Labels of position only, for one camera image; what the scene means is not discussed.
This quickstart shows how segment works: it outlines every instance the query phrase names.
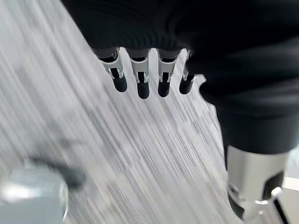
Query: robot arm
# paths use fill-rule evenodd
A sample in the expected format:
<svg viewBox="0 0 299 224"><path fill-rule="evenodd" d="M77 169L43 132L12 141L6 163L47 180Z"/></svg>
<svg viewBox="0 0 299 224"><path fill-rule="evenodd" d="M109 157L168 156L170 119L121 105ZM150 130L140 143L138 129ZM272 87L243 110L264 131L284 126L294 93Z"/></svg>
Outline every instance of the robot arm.
<svg viewBox="0 0 299 224"><path fill-rule="evenodd" d="M299 3L293 0L62 0L116 89L127 82L125 47L138 95L146 98L148 49L159 57L160 96L176 58L189 50L180 92L196 74L216 106L235 214L250 219L280 192L288 154L299 142Z"/></svg>

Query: gray table surface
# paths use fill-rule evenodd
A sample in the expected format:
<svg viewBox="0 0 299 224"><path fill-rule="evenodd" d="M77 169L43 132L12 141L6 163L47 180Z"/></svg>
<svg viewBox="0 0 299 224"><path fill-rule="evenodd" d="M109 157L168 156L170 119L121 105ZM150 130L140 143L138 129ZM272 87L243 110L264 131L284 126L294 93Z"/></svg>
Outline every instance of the gray table surface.
<svg viewBox="0 0 299 224"><path fill-rule="evenodd" d="M198 93L204 78L178 91L186 51L166 98L150 52L141 100L124 50L128 90L118 93L58 0L3 0L0 15L0 178L29 156L85 170L70 195L74 224L242 223L227 201L214 108ZM279 222L269 209L254 223Z"/></svg>

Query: metal component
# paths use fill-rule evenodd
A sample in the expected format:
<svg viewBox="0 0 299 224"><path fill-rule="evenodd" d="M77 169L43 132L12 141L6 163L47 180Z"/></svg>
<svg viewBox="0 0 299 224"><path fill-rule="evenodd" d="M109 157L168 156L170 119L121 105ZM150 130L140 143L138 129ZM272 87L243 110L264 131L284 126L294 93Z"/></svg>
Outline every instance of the metal component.
<svg viewBox="0 0 299 224"><path fill-rule="evenodd" d="M104 62L101 60L101 62L103 63L103 65L105 67L106 72L108 72L110 74L112 79L123 77L123 67L122 67L122 63L121 63L121 57L119 54L119 48L116 49L116 53L117 53L117 58L113 62Z"/></svg>
<svg viewBox="0 0 299 224"><path fill-rule="evenodd" d="M284 171L288 155L256 154L228 146L228 194L244 209L243 220L256 217L280 194L281 186L275 186L270 189L270 198L264 198L266 182Z"/></svg>
<svg viewBox="0 0 299 224"><path fill-rule="evenodd" d="M186 62L187 60L191 57L191 52L190 50L187 50L187 57L186 57L186 61L185 61L185 66L184 66L184 71L183 71L183 80L187 81L187 78L189 76L189 71L186 68ZM197 77L197 74L193 74L193 78L190 80L191 82L193 82Z"/></svg>
<svg viewBox="0 0 299 224"><path fill-rule="evenodd" d="M169 83L173 74L174 67L176 65L177 56L173 58L171 62L164 62L163 57L158 51L158 73L159 73L159 82L163 82L163 76L168 73L167 82Z"/></svg>
<svg viewBox="0 0 299 224"><path fill-rule="evenodd" d="M132 68L133 68L133 73L136 79L137 83L147 83L148 79L149 79L149 58L146 57L145 60L141 61L141 62L137 62L134 61L132 58L130 58L131 60L131 64L132 64ZM144 81L140 81L139 79L139 75L140 72L143 72L143 78Z"/></svg>
<svg viewBox="0 0 299 224"><path fill-rule="evenodd" d="M187 70L187 68L186 68L186 66L185 66L185 67L184 67L184 71L183 71L183 80L184 80L184 81L187 81L188 76L189 76L189 72L188 72L188 70ZM197 74L194 74L194 75L193 75L193 78L192 78L190 81L191 81L191 82L194 82L194 80L196 79L196 77L197 77Z"/></svg>
<svg viewBox="0 0 299 224"><path fill-rule="evenodd" d="M68 187L60 174L46 167L18 168L1 181L0 199L6 204L38 198L59 199L62 217L66 217Z"/></svg>

